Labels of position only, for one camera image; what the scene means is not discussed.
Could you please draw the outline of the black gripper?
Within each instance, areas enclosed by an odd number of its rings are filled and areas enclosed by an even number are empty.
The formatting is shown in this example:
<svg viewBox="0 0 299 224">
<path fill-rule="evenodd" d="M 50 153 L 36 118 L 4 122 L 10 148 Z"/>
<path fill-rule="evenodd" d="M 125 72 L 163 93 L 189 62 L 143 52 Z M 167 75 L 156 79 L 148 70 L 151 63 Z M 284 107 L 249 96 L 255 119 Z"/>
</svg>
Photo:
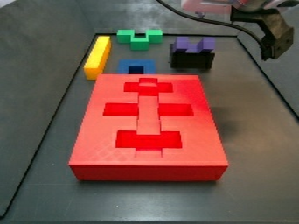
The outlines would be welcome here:
<svg viewBox="0 0 299 224">
<path fill-rule="evenodd" d="M 232 21 L 256 23 L 265 36 L 261 38 L 261 60 L 276 60 L 293 44 L 295 28 L 284 21 L 276 9 L 244 12 L 231 9 Z"/>
</svg>

